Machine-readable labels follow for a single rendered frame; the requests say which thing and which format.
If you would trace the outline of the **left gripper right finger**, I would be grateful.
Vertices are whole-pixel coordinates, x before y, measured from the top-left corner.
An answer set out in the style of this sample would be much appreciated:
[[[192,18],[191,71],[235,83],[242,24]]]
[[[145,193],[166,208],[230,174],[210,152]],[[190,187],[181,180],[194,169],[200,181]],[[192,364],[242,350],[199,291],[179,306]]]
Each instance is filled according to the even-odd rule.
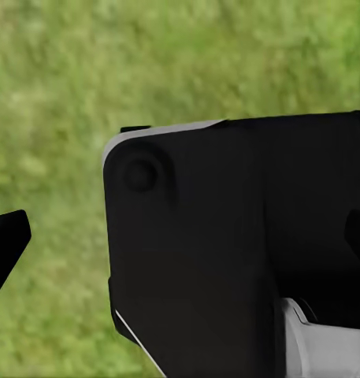
[[[352,209],[348,214],[343,236],[360,260],[360,210]]]

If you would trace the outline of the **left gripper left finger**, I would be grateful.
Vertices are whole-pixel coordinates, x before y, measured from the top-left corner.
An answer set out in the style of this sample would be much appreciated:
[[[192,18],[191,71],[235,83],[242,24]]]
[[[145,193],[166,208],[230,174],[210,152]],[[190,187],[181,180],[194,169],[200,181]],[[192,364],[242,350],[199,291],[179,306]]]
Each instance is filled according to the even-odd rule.
[[[0,289],[31,238],[26,211],[0,215]]]

